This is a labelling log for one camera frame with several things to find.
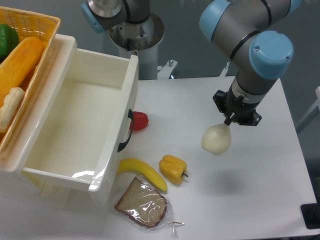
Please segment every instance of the pepper stem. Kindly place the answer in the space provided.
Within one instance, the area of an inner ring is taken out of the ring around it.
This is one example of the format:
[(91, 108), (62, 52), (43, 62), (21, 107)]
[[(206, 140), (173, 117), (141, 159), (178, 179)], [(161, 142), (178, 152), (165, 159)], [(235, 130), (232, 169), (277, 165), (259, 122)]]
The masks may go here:
[(185, 174), (185, 171), (183, 171), (182, 174), (181, 174), (181, 177), (183, 177), (183, 176), (185, 176), (187, 178), (189, 177), (187, 174)]

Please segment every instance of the bread slice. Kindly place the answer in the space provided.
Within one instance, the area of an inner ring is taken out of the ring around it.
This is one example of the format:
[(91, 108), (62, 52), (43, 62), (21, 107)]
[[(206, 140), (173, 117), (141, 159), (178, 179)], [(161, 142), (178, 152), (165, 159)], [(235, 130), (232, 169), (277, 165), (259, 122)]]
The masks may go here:
[(115, 209), (147, 228), (154, 228), (165, 217), (167, 200), (154, 187), (135, 177), (122, 195)]

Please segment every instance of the yellow banana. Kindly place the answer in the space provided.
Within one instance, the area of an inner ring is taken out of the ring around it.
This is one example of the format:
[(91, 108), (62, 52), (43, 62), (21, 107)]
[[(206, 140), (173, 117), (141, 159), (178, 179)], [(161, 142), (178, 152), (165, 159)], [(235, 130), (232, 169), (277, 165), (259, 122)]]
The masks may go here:
[(137, 158), (125, 158), (120, 161), (117, 174), (119, 173), (135, 173), (144, 176), (148, 182), (150, 182), (154, 187), (161, 190), (162, 192), (167, 192), (168, 187), (166, 181), (162, 176), (149, 164), (137, 159)]

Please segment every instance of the blue joint cap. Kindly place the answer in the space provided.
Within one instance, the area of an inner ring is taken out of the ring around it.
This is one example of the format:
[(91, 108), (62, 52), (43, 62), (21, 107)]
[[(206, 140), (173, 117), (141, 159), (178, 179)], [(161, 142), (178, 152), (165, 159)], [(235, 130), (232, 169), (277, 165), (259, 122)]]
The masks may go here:
[(215, 0), (203, 11), (200, 17), (199, 27), (210, 42), (218, 22), (229, 4), (230, 2), (227, 0)]
[(301, 0), (291, 0), (290, 10), (288, 14), (294, 12), (301, 4)]
[(249, 60), (261, 77), (274, 80), (285, 74), (294, 56), (294, 46), (284, 34), (264, 31), (251, 42)]
[(84, 2), (81, 4), (81, 10), (84, 14), (85, 19), (90, 24), (91, 28), (97, 33), (103, 33), (105, 32), (104, 28), (100, 25), (100, 23), (97, 21), (95, 16), (92, 14), (90, 9), (88, 8), (87, 4)]

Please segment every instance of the yellow bell pepper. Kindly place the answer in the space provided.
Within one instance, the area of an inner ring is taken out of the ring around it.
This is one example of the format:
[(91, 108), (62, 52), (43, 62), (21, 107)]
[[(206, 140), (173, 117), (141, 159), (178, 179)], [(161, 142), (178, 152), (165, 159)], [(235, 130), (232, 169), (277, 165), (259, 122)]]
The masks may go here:
[(186, 174), (187, 164), (178, 157), (172, 155), (165, 155), (159, 161), (161, 173), (173, 184), (181, 185)]

